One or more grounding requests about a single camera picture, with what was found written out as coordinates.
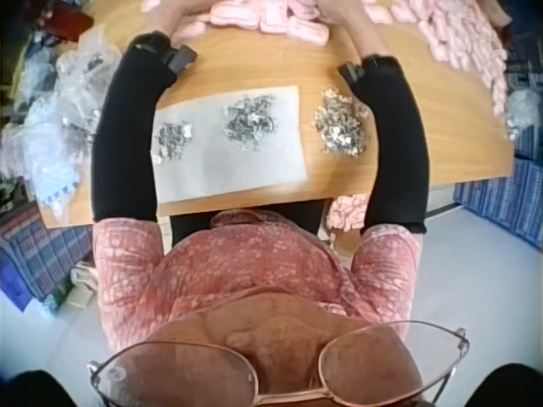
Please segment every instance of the eyeglasses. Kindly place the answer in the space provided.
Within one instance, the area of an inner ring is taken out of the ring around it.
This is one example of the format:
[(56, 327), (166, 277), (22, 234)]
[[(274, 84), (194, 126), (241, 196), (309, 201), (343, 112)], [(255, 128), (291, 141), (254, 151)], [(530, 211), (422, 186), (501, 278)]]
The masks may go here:
[(463, 329), (421, 321), (368, 326), (322, 349), (309, 389), (266, 394), (239, 352), (208, 343), (146, 342), (101, 365), (94, 362), (91, 384), (111, 405), (130, 407), (253, 407), (315, 399), (379, 407), (428, 393), (435, 403), (468, 350)]

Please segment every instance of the white floor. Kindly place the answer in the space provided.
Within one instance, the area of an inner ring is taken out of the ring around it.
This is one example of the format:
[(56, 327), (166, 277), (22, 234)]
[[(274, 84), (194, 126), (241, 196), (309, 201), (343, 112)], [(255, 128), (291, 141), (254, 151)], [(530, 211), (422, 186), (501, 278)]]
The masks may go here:
[[(486, 220), (458, 210), (428, 221), (413, 319), (467, 328), (472, 348), (440, 406), (462, 406), (499, 365), (541, 369), (541, 255)], [(86, 363), (109, 351), (96, 304), (46, 320), (0, 294), (0, 375), (44, 369), (80, 406), (98, 406)]]

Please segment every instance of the wooden table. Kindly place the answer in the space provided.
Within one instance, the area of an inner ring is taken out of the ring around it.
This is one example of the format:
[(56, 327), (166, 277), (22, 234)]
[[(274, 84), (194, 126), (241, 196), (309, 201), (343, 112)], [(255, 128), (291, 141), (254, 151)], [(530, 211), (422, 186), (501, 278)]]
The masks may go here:
[[(139, 8), (140, 0), (97, 0), (87, 12), (95, 18), (96, 25), (106, 24), (108, 39), (124, 50), (143, 22), (144, 14)], [(380, 30), (402, 63), (417, 98), (428, 139), (432, 184), (509, 175), (512, 144), (506, 140), (503, 120), (492, 113), (490, 91), (479, 75), (436, 63), (414, 25), (381, 26)], [(322, 103), (322, 91), (335, 87), (347, 92), (337, 67), (358, 59), (342, 29), (333, 29), (325, 48), (235, 28), (210, 29), (190, 45), (199, 53), (198, 63), (162, 97), (159, 107), (214, 93), (296, 85), (309, 179), (161, 204), (159, 215), (331, 198), (371, 190), (377, 163), (373, 120), (367, 124), (371, 138), (368, 150), (359, 159), (323, 153), (323, 142), (311, 124), (315, 109)], [(83, 182), (70, 206), (72, 225), (92, 222), (88, 168), (83, 172)], [(47, 227), (57, 225), (50, 210), (43, 209), (42, 215)]]

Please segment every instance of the eyeglass frame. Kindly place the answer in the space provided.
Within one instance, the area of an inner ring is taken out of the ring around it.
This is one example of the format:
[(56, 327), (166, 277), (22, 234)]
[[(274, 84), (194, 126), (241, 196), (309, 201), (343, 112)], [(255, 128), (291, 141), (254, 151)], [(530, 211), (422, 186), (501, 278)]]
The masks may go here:
[[(408, 394), (405, 394), (403, 396), (397, 397), (395, 399), (387, 400), (383, 403), (377, 403), (377, 404), (352, 404), (350, 402), (347, 402), (340, 397), (336, 396), (328, 387), (326, 381), (323, 378), (322, 373), (322, 356), (325, 354), (325, 351), (327, 348), (329, 348), (331, 345), (339, 341), (340, 339), (343, 339), (345, 337), (355, 335), (357, 333), (363, 332), (368, 329), (374, 329), (376, 327), (381, 326), (393, 326), (398, 324), (418, 324), (418, 325), (425, 325), (425, 326), (431, 326), (433, 328), (439, 329), (441, 331), (450, 333), (452, 336), (457, 337), (460, 339), (460, 343), (458, 343), (458, 348), (460, 350), (460, 356), (450, 365), (441, 375), (433, 379), (431, 382), (429, 382), (426, 385), (423, 385), (422, 388), (418, 390), (414, 390)], [(255, 379), (255, 397), (253, 398), (252, 405), (250, 407), (257, 407), (259, 405), (274, 405), (274, 404), (288, 404), (288, 403), (300, 403), (303, 401), (312, 401), (312, 400), (318, 400), (318, 399), (331, 399), (334, 403), (341, 404), (344, 407), (384, 407), (386, 405), (392, 405), (401, 403), (403, 401), (407, 401), (409, 399), (412, 399), (422, 393), (424, 393), (426, 390), (432, 388), (434, 385), (439, 383), (440, 381), (443, 381), (438, 392), (435, 394), (434, 399), (432, 401), (432, 404), (437, 403), (439, 397), (445, 390), (446, 385), (448, 384), (449, 380), (454, 376), (456, 373), (456, 367), (462, 362), (462, 360), (465, 358), (467, 352), (469, 351), (470, 342), (466, 339), (466, 330), (464, 328), (458, 328), (455, 331), (452, 331), (450, 329), (447, 329), (445, 327), (433, 324), (431, 322), (425, 322), (425, 321), (417, 321), (417, 320), (408, 320), (408, 321), (392, 321), (392, 322), (385, 322), (383, 324), (377, 324), (377, 325), (370, 325), (370, 326), (364, 326), (360, 329), (356, 329), (352, 332), (347, 332), (344, 335), (341, 335), (340, 337), (336, 337), (335, 339), (328, 342), (322, 349), (319, 354), (319, 360), (318, 360), (318, 373), (319, 373), (319, 380), (321, 381), (322, 387), (320, 388), (314, 388), (311, 390), (303, 390), (299, 392), (292, 392), (292, 393), (279, 393), (279, 394), (259, 394), (259, 377), (256, 372), (256, 369), (253, 367), (251, 362), (242, 354), (240, 354), (238, 351), (226, 348), (221, 345), (215, 345), (213, 343), (196, 343), (196, 342), (188, 342), (188, 341), (149, 341), (149, 342), (140, 342), (135, 343), (127, 348), (122, 349), (120, 352), (117, 352), (113, 356), (111, 356), (109, 359), (107, 359), (103, 363), (98, 363), (96, 361), (91, 361), (87, 364), (87, 369), (91, 373), (91, 386), (94, 388), (94, 390), (103, 398), (107, 399), (108, 403), (114, 403), (109, 400), (109, 398), (103, 394), (98, 389), (99, 381), (96, 381), (98, 378), (98, 374), (102, 372), (102, 370), (113, 360), (117, 359), (120, 355), (128, 352), (129, 350), (136, 348), (138, 346), (142, 346), (144, 344), (170, 344), (170, 345), (198, 345), (205, 348), (214, 348), (219, 349), (228, 352), (229, 354), (233, 354), (240, 358), (249, 368), (250, 373), (253, 375), (253, 378)]]

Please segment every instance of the black arm sleeve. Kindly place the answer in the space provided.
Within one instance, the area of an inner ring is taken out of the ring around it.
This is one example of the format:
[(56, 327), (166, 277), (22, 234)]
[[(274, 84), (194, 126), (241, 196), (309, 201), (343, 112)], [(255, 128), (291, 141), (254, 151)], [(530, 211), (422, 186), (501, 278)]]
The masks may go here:
[(123, 56), (92, 146), (94, 221), (117, 217), (156, 221), (150, 155), (154, 111), (176, 79), (157, 54), (132, 44)]
[(417, 103), (400, 66), (371, 70), (351, 90), (372, 110), (378, 134), (378, 172), (364, 229), (392, 223), (425, 233), (428, 148)]

